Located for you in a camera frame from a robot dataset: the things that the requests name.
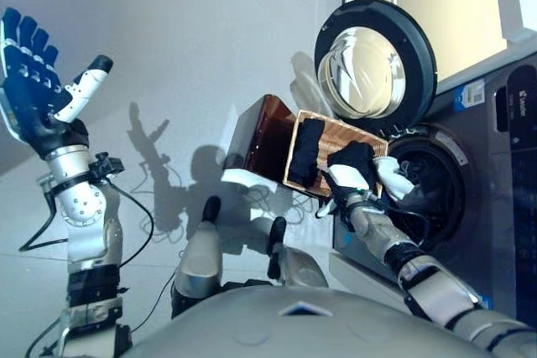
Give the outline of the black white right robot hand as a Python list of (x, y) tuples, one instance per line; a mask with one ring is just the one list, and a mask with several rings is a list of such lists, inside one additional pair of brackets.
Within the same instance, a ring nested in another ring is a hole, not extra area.
[(325, 165), (321, 168), (321, 174), (329, 187), (329, 196), (328, 201), (315, 213), (316, 218), (337, 213), (350, 215), (355, 208), (367, 204), (378, 190), (375, 178), (368, 182), (359, 169), (349, 165)]

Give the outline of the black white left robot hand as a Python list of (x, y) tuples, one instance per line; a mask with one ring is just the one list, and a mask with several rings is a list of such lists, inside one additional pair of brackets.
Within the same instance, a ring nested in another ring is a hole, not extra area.
[(58, 49), (30, 16), (6, 8), (1, 18), (1, 112), (8, 130), (41, 158), (58, 148), (89, 146), (78, 118), (110, 73), (113, 61), (98, 55), (75, 79), (60, 83)]

